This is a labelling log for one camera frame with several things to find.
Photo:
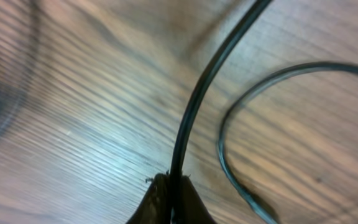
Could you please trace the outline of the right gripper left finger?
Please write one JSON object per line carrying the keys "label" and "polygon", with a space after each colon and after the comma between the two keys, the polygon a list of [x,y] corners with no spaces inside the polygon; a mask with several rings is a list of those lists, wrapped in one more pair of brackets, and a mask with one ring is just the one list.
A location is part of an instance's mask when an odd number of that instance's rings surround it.
{"label": "right gripper left finger", "polygon": [[167,224],[170,223],[169,176],[156,174],[151,180],[141,203],[126,222],[127,224]]}

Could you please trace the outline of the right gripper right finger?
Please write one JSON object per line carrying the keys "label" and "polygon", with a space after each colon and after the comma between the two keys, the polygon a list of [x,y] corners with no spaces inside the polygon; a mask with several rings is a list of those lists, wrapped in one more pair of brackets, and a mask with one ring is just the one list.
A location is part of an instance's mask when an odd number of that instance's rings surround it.
{"label": "right gripper right finger", "polygon": [[182,176],[180,181],[178,222],[180,224],[216,224],[188,176]]}

